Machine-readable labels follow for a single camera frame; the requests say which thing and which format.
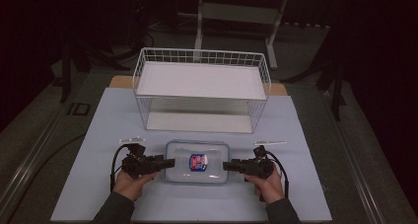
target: wire rack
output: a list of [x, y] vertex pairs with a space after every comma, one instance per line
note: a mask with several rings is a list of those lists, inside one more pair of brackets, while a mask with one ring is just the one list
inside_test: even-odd
[[[204, 64], [211, 66], [236, 66], [236, 67], [254, 67], [258, 69], [260, 81], [265, 95], [265, 100], [249, 100], [245, 102], [246, 109], [240, 110], [240, 113], [246, 112], [250, 118], [251, 131], [254, 131], [264, 105], [270, 95], [271, 81], [268, 73], [268, 67], [265, 57], [262, 53], [239, 52], [239, 51], [223, 51], [223, 50], [195, 50], [195, 49], [177, 49], [177, 48], [149, 48], [145, 47], [141, 50], [138, 62], [133, 75], [133, 89], [137, 98], [138, 107], [140, 109], [142, 121], [147, 128], [150, 112], [152, 111], [153, 101], [166, 102], [166, 109], [173, 106], [177, 110], [179, 108], [189, 108], [195, 105], [194, 113], [205, 112], [210, 113], [207, 109], [216, 108], [214, 105], [224, 105], [225, 100], [222, 99], [192, 99], [192, 98], [173, 98], [167, 95], [163, 98], [141, 97], [138, 96], [137, 90], [140, 87], [140, 77], [144, 70], [146, 62], [169, 62], [173, 65], [178, 64]], [[234, 113], [227, 109], [222, 113]]]

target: dark background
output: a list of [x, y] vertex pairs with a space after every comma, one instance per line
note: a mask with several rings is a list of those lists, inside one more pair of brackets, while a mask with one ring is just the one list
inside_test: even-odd
[[[255, 0], [229, 1], [260, 5]], [[159, 3], [166, 4], [156, 0], [0, 0], [0, 131], [54, 80], [49, 66], [61, 58], [63, 29], [109, 51], [114, 43], [141, 39], [143, 27], [136, 37], [127, 35], [129, 21], [146, 26], [154, 14], [174, 26], [173, 13], [196, 13], [197, 0]], [[331, 26], [313, 67], [327, 61], [346, 63], [344, 79], [351, 83], [416, 213], [417, 14], [416, 0], [291, 0], [283, 19], [301, 28]]]

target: white table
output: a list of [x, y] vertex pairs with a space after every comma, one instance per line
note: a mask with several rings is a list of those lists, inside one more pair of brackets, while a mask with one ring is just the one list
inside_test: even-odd
[[[109, 173], [118, 140], [141, 136], [147, 140], [145, 155], [165, 154], [172, 139], [218, 140], [230, 145], [232, 158], [253, 158], [256, 140], [287, 140], [267, 147], [282, 162], [290, 181], [289, 197], [302, 221], [329, 221], [331, 216], [318, 180], [309, 147], [292, 99], [271, 96], [254, 134], [146, 131], [132, 90], [107, 88], [51, 221], [92, 220], [109, 194]], [[123, 152], [118, 164], [125, 157]], [[243, 175], [230, 173], [219, 187], [175, 186], [162, 174], [144, 187], [136, 202], [133, 222], [261, 222], [264, 204], [252, 194]]]

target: person's left hand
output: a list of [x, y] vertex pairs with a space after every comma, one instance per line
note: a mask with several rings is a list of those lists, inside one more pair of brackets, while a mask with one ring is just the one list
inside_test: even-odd
[[152, 181], [157, 173], [144, 175], [138, 179], [132, 179], [127, 173], [120, 171], [117, 174], [116, 184], [113, 191], [117, 192], [132, 201], [135, 201], [142, 195], [142, 187], [149, 181]]

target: dark sleeve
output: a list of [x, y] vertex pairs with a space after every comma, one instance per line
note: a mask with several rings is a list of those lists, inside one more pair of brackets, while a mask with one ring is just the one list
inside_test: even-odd
[[96, 214], [95, 219], [90, 223], [130, 224], [134, 208], [135, 206], [133, 205], [132, 200], [117, 192], [112, 192], [108, 196], [101, 210]]
[[298, 213], [292, 206], [289, 199], [283, 198], [268, 204], [265, 207], [269, 223], [274, 224], [296, 224], [301, 223]]

